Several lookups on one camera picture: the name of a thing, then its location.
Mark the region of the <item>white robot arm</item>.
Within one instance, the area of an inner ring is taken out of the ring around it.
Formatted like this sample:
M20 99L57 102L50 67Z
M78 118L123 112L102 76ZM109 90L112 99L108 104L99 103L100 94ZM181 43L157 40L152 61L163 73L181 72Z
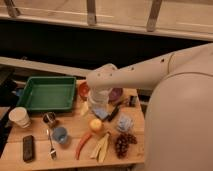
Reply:
M89 101L109 88L152 92L145 116L144 171L213 171L213 43L86 76Z

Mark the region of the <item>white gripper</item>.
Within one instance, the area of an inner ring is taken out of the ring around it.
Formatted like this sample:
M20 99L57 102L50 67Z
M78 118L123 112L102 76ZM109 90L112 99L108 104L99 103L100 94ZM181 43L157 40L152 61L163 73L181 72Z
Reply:
M85 116L90 108L103 108L106 109L109 101L110 89L95 89L89 90L88 99L85 101L80 109L80 115Z

